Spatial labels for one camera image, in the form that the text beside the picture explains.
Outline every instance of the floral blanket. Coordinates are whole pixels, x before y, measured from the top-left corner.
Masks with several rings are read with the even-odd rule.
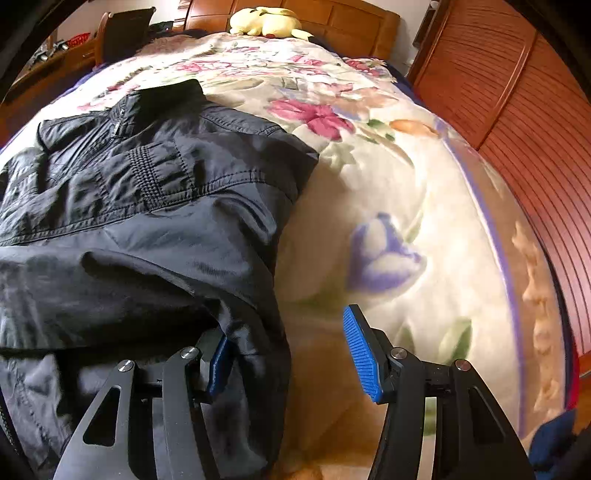
[[[276,271],[293,355],[277,478],[368,476],[385,410],[357,379],[342,332],[348,303],[423,360],[467,358],[524,446],[563,411],[563,337],[535,235],[496,171],[378,60],[341,59],[295,38],[159,39],[41,110],[0,166],[42,119],[188,78],[320,154]],[[434,443],[435,402],[426,407],[421,479]]]

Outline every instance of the purple flower print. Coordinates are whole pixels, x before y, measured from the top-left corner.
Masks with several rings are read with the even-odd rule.
[[[390,215],[359,225],[351,237],[348,288],[381,293],[406,290],[425,270],[427,260],[396,231]]]

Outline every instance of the stuffed toy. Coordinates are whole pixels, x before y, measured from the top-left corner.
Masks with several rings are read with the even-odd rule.
[[[308,40],[312,34],[300,30],[295,13],[286,8],[243,8],[230,18],[230,33],[236,35],[262,35],[266,38],[295,37]]]

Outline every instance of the wooden wardrobe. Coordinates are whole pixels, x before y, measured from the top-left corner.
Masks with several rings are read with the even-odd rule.
[[[556,269],[579,355],[591,351],[591,106],[504,0],[441,0],[415,91],[503,175]]]

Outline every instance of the jacket zipper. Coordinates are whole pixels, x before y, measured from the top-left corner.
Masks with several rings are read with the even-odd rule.
[[[92,155],[88,160],[86,160],[81,166],[80,168],[78,168],[78,170],[76,170],[76,173],[74,173],[74,175],[79,174],[82,170],[84,170],[88,165],[90,165],[90,163],[96,158],[98,157],[101,153],[103,153],[107,148],[109,148],[114,142],[115,139],[117,138],[117,133],[119,132],[119,128],[121,127],[121,123],[123,123],[123,115],[125,114],[125,109],[122,108],[121,109],[121,117],[119,120],[117,120],[117,123],[115,124],[115,128],[113,129],[113,133],[111,133],[111,137],[109,138],[109,141],[107,142],[107,144],[98,149],[94,155]]]
[[[21,444],[18,438],[15,438],[14,434],[14,426],[12,425],[12,420],[10,418],[10,414],[8,413],[8,407],[6,406],[6,402],[4,401],[4,395],[0,390],[0,428],[4,431],[6,438],[12,445],[12,448],[20,455],[22,452]]]

